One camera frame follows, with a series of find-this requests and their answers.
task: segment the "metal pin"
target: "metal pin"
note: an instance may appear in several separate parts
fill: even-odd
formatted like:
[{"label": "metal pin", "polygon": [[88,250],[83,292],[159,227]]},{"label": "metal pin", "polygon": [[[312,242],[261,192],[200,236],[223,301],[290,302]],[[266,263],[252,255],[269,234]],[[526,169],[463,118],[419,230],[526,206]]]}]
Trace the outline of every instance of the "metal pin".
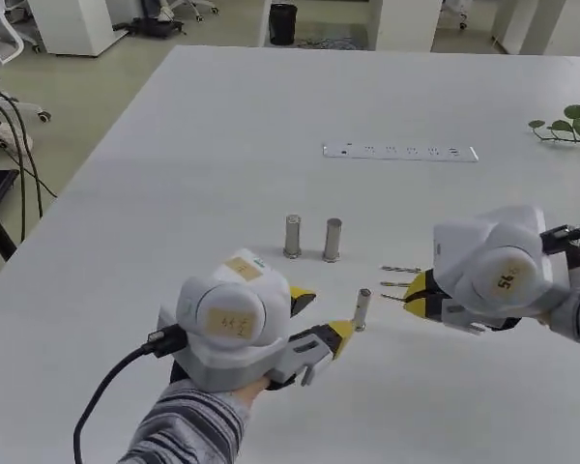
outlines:
[{"label": "metal pin", "polygon": [[298,215],[286,217],[286,244],[283,255],[289,259],[301,256],[301,217]]},{"label": "metal pin", "polygon": [[386,282],[386,281],[382,281],[382,282],[380,282],[380,284],[383,287],[402,287],[402,288],[408,288],[408,287],[410,287],[410,283],[408,283],[408,282]]},{"label": "metal pin", "polygon": [[385,295],[384,293],[381,293],[380,296],[388,300],[394,300],[395,302],[406,303],[406,300],[404,300],[403,298],[397,298],[394,297],[393,295]]},{"label": "metal pin", "polygon": [[322,259],[334,263],[339,259],[339,238],[341,236],[341,220],[334,217],[327,221],[327,240]]},{"label": "metal pin", "polygon": [[409,274],[421,274],[421,268],[397,268],[392,266],[381,266],[380,269],[383,271],[393,271],[395,273],[409,273]]},{"label": "metal pin", "polygon": [[355,331],[363,332],[365,330],[365,317],[367,316],[367,308],[371,300],[371,290],[362,288],[359,290],[357,297],[357,308],[355,309],[355,317],[353,322],[355,324]]}]

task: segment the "power outlet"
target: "power outlet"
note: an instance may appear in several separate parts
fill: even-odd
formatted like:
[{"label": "power outlet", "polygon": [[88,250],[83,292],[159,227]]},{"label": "power outlet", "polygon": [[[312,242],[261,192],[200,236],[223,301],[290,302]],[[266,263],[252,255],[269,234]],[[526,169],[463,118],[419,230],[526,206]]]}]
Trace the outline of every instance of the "power outlet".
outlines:
[{"label": "power outlet", "polygon": [[327,158],[356,160],[423,160],[477,162],[479,158],[473,147],[436,147],[433,145],[374,145],[358,143],[332,143],[323,146]]}]

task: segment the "trash can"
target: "trash can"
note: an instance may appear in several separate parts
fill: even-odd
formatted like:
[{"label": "trash can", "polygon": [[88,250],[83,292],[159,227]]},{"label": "trash can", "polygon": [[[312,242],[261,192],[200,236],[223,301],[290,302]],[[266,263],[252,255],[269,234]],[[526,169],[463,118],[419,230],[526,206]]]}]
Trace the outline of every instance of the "trash can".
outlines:
[{"label": "trash can", "polygon": [[294,43],[297,7],[287,3],[273,3],[269,12],[269,37],[273,45]]}]

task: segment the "white desk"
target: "white desk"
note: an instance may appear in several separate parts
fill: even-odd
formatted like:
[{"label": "white desk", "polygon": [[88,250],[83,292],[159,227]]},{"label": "white desk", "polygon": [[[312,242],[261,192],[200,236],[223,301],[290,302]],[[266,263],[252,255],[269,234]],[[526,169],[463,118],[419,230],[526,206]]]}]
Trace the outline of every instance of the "white desk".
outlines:
[{"label": "white desk", "polygon": [[[319,292],[299,329],[350,317],[381,264],[429,266],[435,221],[536,202],[580,223],[580,147],[526,129],[571,102],[575,59],[175,48],[0,274],[0,464],[71,462],[101,377],[186,277],[238,247]],[[401,139],[472,145],[479,162],[321,154]],[[281,255],[288,213],[303,217],[296,261]],[[344,220],[333,265],[318,259],[330,217]],[[86,462],[121,455],[169,364],[117,379],[84,430]],[[256,403],[241,458],[357,461],[580,462],[580,346],[530,321],[472,337],[376,298],[316,385]]]}]

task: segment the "metal cylinder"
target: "metal cylinder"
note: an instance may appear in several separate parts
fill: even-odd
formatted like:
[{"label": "metal cylinder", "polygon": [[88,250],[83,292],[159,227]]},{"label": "metal cylinder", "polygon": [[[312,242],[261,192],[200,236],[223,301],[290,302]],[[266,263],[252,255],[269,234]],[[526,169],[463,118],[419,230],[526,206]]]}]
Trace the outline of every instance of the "metal cylinder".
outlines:
[{"label": "metal cylinder", "polygon": [[290,259],[301,256],[301,217],[298,215],[286,217],[286,243],[283,255]]},{"label": "metal cylinder", "polygon": [[327,263],[334,263],[339,259],[339,238],[341,236],[341,219],[337,217],[327,221],[327,240],[322,259]]},{"label": "metal cylinder", "polygon": [[357,297],[357,307],[355,309],[355,317],[352,322],[355,324],[355,331],[363,332],[365,330],[365,317],[367,317],[367,309],[371,300],[371,290],[362,288],[359,290]]}]

